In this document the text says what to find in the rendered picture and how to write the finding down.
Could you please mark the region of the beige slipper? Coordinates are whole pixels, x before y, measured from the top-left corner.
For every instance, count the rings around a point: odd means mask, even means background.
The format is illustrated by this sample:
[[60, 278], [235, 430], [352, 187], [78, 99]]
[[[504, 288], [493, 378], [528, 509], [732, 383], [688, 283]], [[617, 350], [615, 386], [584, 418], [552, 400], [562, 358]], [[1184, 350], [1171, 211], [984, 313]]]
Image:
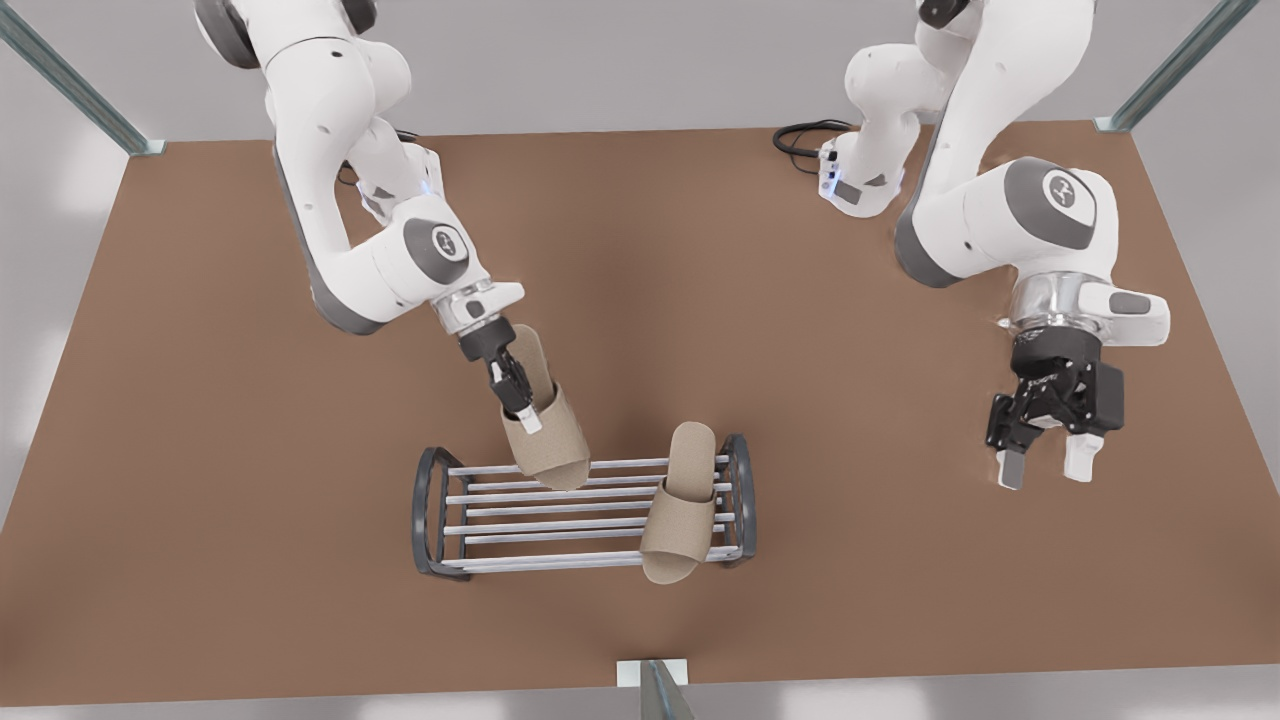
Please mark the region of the beige slipper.
[[640, 543], [652, 583], [675, 584], [707, 561], [716, 524], [716, 450], [714, 432], [700, 421], [685, 421], [672, 434]]
[[539, 334], [530, 325], [516, 324], [507, 350], [525, 370], [541, 423], [540, 430], [527, 433], [518, 420], [503, 419], [516, 465], [525, 477], [552, 489], [577, 489], [589, 477], [590, 451], [564, 391], [550, 375]]

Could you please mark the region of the dark metal shoe rack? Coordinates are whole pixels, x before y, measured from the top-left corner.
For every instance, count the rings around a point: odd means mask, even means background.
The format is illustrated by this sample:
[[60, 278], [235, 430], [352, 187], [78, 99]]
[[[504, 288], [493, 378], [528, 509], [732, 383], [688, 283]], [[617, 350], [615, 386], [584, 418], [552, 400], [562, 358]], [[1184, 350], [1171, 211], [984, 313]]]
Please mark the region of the dark metal shoe rack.
[[467, 468], [428, 447], [416, 469], [410, 537], [428, 577], [625, 568], [640, 544], [667, 457], [591, 462], [582, 487], [550, 489], [509, 465]]

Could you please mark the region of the silver frame post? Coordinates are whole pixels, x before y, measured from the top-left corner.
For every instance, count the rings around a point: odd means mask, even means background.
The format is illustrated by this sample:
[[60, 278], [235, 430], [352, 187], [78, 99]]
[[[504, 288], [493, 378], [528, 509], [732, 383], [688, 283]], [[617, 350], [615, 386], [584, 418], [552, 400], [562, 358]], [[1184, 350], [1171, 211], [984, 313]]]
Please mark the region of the silver frame post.
[[634, 659], [616, 662], [616, 685], [637, 688], [640, 720], [696, 720], [684, 697], [686, 659]]
[[165, 141], [140, 132], [8, 0], [0, 0], [0, 40], [129, 156], [164, 152]]
[[1219, 0], [1111, 115], [1093, 119], [1094, 129], [1103, 135], [1133, 132], [1261, 3]]

